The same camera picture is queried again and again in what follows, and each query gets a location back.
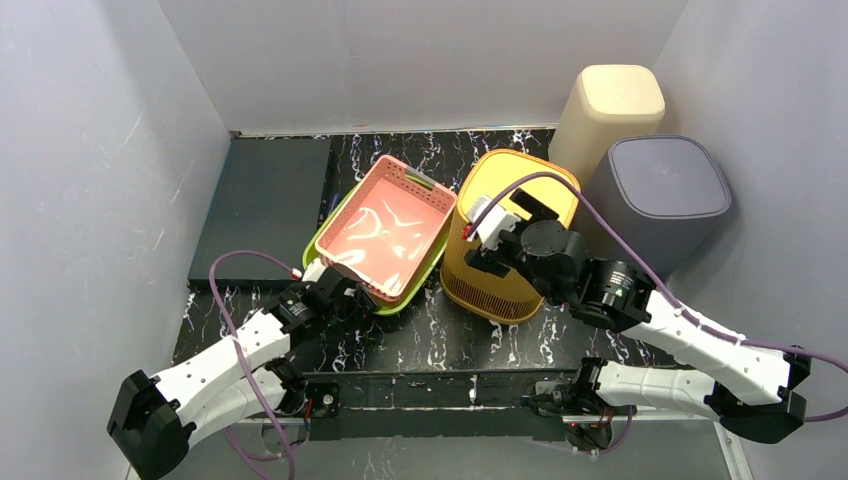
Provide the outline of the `pink perforated basket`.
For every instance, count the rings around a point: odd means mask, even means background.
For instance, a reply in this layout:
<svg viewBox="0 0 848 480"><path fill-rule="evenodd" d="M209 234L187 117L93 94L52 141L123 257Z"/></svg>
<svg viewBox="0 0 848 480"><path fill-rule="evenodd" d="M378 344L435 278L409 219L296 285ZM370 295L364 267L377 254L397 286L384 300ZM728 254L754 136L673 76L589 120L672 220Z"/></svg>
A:
<svg viewBox="0 0 848 480"><path fill-rule="evenodd" d="M387 301L406 289L450 218L457 196L390 156L381 156L359 182L316 248L325 263L350 267Z"/></svg>

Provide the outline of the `cream bin liner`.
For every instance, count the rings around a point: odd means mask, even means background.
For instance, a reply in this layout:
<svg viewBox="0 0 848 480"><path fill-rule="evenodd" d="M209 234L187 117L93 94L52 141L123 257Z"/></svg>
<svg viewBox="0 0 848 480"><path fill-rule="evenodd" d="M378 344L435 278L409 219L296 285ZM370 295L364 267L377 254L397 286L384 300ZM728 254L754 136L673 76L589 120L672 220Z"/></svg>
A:
<svg viewBox="0 0 848 480"><path fill-rule="evenodd" d="M641 65L597 64L577 76L548 147L549 160L586 184L609 147L651 135L665 115L654 73Z"/></svg>

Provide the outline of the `grey slatted waste bin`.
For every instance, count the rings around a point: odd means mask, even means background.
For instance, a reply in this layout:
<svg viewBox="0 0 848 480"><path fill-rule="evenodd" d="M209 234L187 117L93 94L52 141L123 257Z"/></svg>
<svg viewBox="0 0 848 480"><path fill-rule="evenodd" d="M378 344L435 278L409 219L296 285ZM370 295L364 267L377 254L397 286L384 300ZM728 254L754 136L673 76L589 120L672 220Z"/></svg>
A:
<svg viewBox="0 0 848 480"><path fill-rule="evenodd" d="M698 142L679 135L622 138L582 187L603 219L663 280L730 210L730 188Z"/></svg>

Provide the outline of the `green plastic tray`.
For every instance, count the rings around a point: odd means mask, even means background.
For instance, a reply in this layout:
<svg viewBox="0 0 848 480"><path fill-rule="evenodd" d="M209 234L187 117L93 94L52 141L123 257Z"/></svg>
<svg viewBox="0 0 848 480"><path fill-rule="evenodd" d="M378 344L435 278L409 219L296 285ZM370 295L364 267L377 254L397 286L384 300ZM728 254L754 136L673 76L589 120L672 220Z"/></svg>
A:
<svg viewBox="0 0 848 480"><path fill-rule="evenodd" d="M348 203L349 198L356 193L359 187L360 184L357 183L344 197L338 198L338 202L336 203L335 208L326 216L324 223L319 227L312 239L304 248L303 253L301 255L302 270L305 270L316 258L319 258L321 256L321 254L316 248L316 241L318 237L327 229L329 223L338 215L342 207ZM378 306L378 308L374 311L375 315L392 316L398 314L403 309L405 309L408 304L412 302L413 298L417 295L418 291L422 287L424 287L425 284L428 282L428 279L430 278L431 274L437 270L437 266L441 261L442 255L446 248L449 227L449 223L446 223L443 226L443 228L439 232L438 237L431 245L430 250L428 251L425 259L419 265L419 268L416 270L414 276L407 284L406 289L397 299L393 301L387 301L380 297L374 289L370 287L366 288L367 292Z"/></svg>

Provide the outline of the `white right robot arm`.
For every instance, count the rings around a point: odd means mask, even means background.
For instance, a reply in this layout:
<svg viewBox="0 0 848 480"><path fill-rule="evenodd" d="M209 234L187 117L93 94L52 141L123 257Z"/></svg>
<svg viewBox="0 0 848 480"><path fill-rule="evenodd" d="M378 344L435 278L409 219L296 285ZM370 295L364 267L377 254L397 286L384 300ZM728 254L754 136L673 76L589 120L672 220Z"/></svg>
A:
<svg viewBox="0 0 848 480"><path fill-rule="evenodd" d="M569 383L530 397L536 411L674 410L762 444L778 443L804 424L807 403L796 387L809 375L807 356L744 345L716 323L673 305L642 271L590 257L584 238L529 193L516 190L512 199L527 218L489 196L473 203L463 233L475 243L465 257L470 267L498 277L516 273L574 319L652 344L676 362L672 368L629 367L586 358Z"/></svg>

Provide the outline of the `dark grey flat box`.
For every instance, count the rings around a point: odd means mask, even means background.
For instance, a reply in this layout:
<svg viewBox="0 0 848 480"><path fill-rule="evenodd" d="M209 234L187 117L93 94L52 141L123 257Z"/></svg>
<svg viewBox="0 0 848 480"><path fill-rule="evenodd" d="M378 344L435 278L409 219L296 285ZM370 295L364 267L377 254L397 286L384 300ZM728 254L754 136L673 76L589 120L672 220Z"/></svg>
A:
<svg viewBox="0 0 848 480"><path fill-rule="evenodd" d="M236 250L265 253L299 268L317 231L331 157L328 139L232 140L187 283L206 288L212 263Z"/></svg>

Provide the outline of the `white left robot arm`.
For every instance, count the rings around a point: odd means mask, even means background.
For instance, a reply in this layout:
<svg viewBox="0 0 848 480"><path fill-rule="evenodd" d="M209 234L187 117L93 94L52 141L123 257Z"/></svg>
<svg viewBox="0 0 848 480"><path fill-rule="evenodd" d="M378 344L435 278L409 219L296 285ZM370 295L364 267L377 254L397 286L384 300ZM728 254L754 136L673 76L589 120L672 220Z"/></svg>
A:
<svg viewBox="0 0 848 480"><path fill-rule="evenodd" d="M152 376L119 388L107 433L141 479L161 479L201 440L265 413L304 423L334 416L338 388L307 380L288 359L299 343L363 317L378 304L344 266L312 267L232 334Z"/></svg>

